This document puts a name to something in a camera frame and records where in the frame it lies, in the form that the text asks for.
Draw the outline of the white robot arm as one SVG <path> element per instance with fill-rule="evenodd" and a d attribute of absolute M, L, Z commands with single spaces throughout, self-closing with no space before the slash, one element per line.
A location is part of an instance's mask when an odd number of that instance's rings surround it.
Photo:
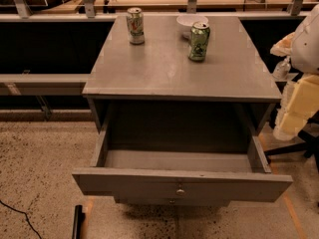
<path fill-rule="evenodd" d="M 275 119 L 273 135 L 291 140 L 319 111 L 319 5 L 294 32 L 273 45 L 270 53 L 289 57 L 291 66 L 303 74 L 296 83 L 288 82 L 284 87 Z"/>

